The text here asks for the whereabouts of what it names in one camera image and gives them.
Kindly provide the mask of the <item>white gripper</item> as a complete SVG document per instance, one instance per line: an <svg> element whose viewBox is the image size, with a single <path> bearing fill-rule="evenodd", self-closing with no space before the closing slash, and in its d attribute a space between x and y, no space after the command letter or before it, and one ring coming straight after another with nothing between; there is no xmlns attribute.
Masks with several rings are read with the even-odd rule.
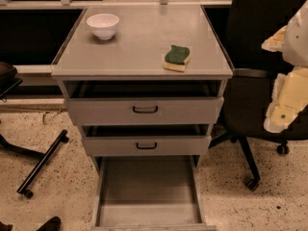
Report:
<svg viewBox="0 0 308 231"><path fill-rule="evenodd" d="M281 52L286 26L266 39L261 47L270 52ZM264 128L271 133L287 129L308 105L308 68L296 66L287 75L279 73L275 79L264 121Z"/></svg>

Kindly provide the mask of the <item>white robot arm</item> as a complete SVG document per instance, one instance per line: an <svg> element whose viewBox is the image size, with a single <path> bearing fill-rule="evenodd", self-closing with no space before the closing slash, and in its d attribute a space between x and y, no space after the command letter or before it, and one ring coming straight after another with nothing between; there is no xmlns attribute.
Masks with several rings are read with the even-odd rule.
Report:
<svg viewBox="0 0 308 231"><path fill-rule="evenodd" d="M267 131L280 133L308 105L308 1L262 48L281 52L283 60L294 67L287 75L277 75L264 121Z"/></svg>

